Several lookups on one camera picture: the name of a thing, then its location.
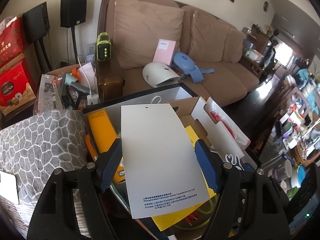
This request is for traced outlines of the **blue shark sticker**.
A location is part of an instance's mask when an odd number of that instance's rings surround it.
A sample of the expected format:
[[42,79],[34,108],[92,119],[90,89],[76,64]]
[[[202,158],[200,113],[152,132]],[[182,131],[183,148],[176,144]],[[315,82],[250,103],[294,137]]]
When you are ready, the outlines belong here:
[[232,164],[234,167],[236,167],[237,169],[239,169],[240,171],[243,171],[244,168],[242,167],[241,163],[240,163],[240,159],[239,157],[236,155],[232,155],[232,154],[226,154],[225,155],[225,161],[227,163]]

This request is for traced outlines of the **red chocolate gift box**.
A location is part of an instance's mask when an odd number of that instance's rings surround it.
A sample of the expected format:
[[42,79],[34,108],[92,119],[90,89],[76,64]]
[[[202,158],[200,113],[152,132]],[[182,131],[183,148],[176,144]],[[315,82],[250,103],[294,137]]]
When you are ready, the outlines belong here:
[[4,116],[36,98],[36,86],[25,58],[1,73],[0,85]]

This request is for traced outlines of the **middle sofa cushion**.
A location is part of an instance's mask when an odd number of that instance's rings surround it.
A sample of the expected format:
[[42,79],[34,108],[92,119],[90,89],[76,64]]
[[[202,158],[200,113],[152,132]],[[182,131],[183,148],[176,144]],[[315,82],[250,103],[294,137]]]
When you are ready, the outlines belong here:
[[228,25],[214,16],[195,10],[191,20],[191,40],[188,55],[195,61],[222,60]]

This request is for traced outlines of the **orange book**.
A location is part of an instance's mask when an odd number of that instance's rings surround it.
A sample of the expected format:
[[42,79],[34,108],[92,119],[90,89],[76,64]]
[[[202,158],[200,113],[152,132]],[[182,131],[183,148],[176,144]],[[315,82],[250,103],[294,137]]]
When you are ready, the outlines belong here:
[[[91,131],[91,139],[95,149],[98,151],[95,161],[104,152],[107,152],[113,142],[119,138],[116,130],[114,129],[111,120],[109,119],[104,109],[91,112],[87,115],[89,123],[89,130]],[[117,184],[125,180],[124,167],[120,164],[116,170],[112,183]]]

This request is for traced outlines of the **cardboard box tray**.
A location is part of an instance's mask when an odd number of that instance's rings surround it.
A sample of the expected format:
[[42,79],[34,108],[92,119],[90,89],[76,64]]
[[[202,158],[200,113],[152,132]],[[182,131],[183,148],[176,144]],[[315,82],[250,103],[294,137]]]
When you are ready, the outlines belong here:
[[[240,149],[222,122],[217,124],[213,122],[204,110],[206,101],[202,97],[194,97],[169,103],[180,118],[193,145],[197,139],[202,139],[208,147],[217,150],[224,162],[226,154],[237,155],[240,160],[243,159],[247,153]],[[171,233],[169,239],[198,239],[201,237],[218,198],[212,189],[209,189],[208,192],[210,200],[202,205],[198,204],[172,215],[159,217],[162,221],[160,228],[165,229],[165,233]]]

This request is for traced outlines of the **left sofa cushion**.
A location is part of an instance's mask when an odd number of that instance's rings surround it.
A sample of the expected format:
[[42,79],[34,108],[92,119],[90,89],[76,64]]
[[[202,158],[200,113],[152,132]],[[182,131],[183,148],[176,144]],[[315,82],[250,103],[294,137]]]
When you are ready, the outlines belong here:
[[180,51],[184,10],[139,0],[116,0],[113,53],[121,68],[144,67],[153,61],[160,39],[175,41]]

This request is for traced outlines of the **sofa cushion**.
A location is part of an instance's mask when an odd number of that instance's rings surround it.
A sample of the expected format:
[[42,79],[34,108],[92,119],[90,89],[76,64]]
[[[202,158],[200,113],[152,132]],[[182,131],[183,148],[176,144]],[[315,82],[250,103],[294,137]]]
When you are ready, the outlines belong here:
[[144,67],[153,61],[160,39],[175,41],[180,51],[184,10],[139,0],[116,0],[113,53],[121,68]]
[[214,16],[195,10],[191,20],[191,40],[188,55],[195,61],[222,60],[228,25]]
[[222,61],[237,63],[242,57],[242,46],[246,35],[234,28],[228,28]]

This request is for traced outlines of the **pink booklet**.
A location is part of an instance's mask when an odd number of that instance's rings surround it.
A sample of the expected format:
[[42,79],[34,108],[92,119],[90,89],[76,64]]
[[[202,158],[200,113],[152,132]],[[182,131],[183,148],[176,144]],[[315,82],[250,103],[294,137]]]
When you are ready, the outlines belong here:
[[153,62],[159,62],[170,66],[175,52],[176,41],[159,39]]

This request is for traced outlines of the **black speaker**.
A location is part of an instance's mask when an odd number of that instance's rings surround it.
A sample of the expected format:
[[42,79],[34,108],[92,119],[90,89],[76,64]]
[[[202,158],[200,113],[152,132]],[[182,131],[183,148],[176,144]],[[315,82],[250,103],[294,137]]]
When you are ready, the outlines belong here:
[[87,0],[61,0],[60,26],[71,28],[86,22]]
[[33,43],[49,33],[50,24],[47,11],[47,2],[43,2],[28,10],[22,16],[26,39]]

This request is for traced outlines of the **red tea gift bag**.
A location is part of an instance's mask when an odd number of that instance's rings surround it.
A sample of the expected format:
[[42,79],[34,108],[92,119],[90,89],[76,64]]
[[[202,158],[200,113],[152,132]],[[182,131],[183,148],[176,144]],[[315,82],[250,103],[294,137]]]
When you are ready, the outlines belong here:
[[10,68],[23,59],[28,47],[23,17],[15,17],[1,33],[1,68]]

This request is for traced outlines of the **right black speaker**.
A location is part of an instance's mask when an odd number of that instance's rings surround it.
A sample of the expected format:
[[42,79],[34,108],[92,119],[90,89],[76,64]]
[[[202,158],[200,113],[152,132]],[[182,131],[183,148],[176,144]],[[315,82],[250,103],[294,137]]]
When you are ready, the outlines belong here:
[[87,0],[61,0],[60,26],[71,28],[86,22]]

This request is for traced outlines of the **left black speaker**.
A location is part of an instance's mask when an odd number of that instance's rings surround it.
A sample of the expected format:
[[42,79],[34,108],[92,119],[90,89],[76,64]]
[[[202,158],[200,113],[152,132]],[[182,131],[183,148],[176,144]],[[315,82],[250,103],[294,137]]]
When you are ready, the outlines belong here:
[[50,24],[47,11],[47,2],[43,2],[28,10],[22,16],[26,39],[33,43],[49,33]]

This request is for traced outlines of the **brown fabric sofa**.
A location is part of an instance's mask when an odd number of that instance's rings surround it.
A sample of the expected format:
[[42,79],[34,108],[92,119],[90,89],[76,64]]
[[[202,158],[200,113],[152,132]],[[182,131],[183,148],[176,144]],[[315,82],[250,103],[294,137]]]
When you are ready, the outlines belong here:
[[[108,33],[112,45],[111,61],[108,63],[97,63],[99,89],[104,100],[118,98],[120,96],[141,92],[150,88],[143,79],[142,71],[144,67],[123,69],[119,64],[116,55],[113,53],[115,1],[116,0],[102,0],[98,20],[99,31]],[[195,10],[199,10],[204,14],[213,16],[199,8],[180,4],[173,0],[139,1],[176,7],[184,10],[180,51],[177,52],[182,52],[186,55],[188,55],[190,47],[191,20]],[[229,23],[217,17],[215,18],[221,23],[228,25],[228,28],[236,29]],[[213,98],[219,106],[227,106],[243,99],[250,91],[254,90],[258,86],[258,78],[247,68],[241,65],[240,61],[237,63],[223,62],[222,60],[220,62],[193,61],[199,68],[214,69],[215,72],[211,74],[204,74],[204,80],[199,83],[193,83],[189,76],[183,79],[182,82],[191,88],[196,94],[204,98]]]

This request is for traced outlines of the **white paper card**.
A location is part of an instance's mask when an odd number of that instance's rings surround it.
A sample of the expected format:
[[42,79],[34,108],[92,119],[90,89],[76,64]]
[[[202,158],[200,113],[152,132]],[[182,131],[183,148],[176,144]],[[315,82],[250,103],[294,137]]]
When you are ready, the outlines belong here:
[[168,103],[123,106],[121,145],[132,218],[164,215],[209,199],[191,140]]

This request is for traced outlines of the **round wall clock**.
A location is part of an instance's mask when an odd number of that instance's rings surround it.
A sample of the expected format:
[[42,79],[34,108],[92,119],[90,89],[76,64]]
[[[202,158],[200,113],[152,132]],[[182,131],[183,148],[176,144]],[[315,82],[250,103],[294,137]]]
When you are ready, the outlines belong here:
[[268,1],[265,1],[265,2],[264,2],[263,10],[264,10],[264,12],[268,12],[268,10],[269,10],[269,3],[268,3]]

